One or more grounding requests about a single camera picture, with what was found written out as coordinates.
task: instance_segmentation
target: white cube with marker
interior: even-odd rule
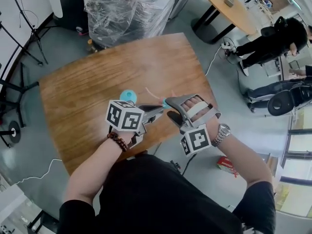
[[[118,131],[138,132],[144,113],[124,100],[110,100],[105,120]]]
[[[181,144],[186,157],[199,153],[200,151],[211,147],[211,142],[206,129],[206,125],[200,125],[198,128],[187,131],[181,140]]]

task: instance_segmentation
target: person in black clothes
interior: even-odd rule
[[[252,100],[255,98],[262,97],[262,96],[275,95],[278,92],[281,92],[283,90],[290,90],[293,86],[303,81],[312,83],[312,66],[306,65],[306,70],[290,69],[289,73],[296,74],[299,76],[306,76],[306,77],[302,79],[291,79],[291,80],[283,80],[283,81],[274,82],[268,86],[260,87],[255,90],[248,89],[244,96],[247,99]],[[254,103],[248,102],[247,106],[254,113],[256,108],[267,108],[268,102],[269,100],[260,100]]]
[[[193,97],[182,106],[188,111],[200,101]],[[208,110],[203,109],[192,120]],[[206,126],[213,140],[219,129],[216,116]],[[116,133],[126,143],[134,135]],[[107,139],[71,175],[59,211],[58,234],[243,234],[242,224],[257,233],[273,234],[275,207],[268,166],[233,135],[225,137],[218,148],[247,182],[247,190],[233,213],[205,196],[172,164],[155,156],[143,154],[115,164],[122,151],[116,142]],[[101,209],[96,216],[92,202],[102,187]]]
[[[270,28],[273,32],[268,36],[260,36],[234,49],[234,54],[237,56],[252,53],[238,63],[246,76],[249,75],[248,67],[274,60],[288,51],[296,56],[307,45],[308,39],[312,40],[312,26],[305,27],[295,18],[280,17],[274,27]]]

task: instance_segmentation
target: plastic-wrapped box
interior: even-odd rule
[[[175,0],[85,0],[89,34],[102,47],[161,35]]]

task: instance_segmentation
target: black pants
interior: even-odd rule
[[[290,90],[297,82],[291,82],[289,80],[278,81],[272,83],[268,86],[260,87],[255,90],[248,90],[247,94],[250,98],[258,98],[261,96],[268,96],[268,95],[275,95],[278,92],[283,90]],[[268,107],[268,100],[260,100],[256,101],[252,104],[254,108],[267,108]]]
[[[270,60],[274,60],[284,53],[283,47],[278,45],[277,37],[259,37],[254,41],[248,42],[237,48],[237,55],[242,56],[252,53],[243,60],[245,68],[254,64],[263,64]]]

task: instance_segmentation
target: brown bead bracelet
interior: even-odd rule
[[[114,142],[116,142],[118,144],[118,146],[122,149],[123,152],[126,152],[128,150],[128,145],[126,144],[126,142],[119,137],[118,134],[114,133],[114,132],[110,132],[107,135],[108,138],[111,138]]]

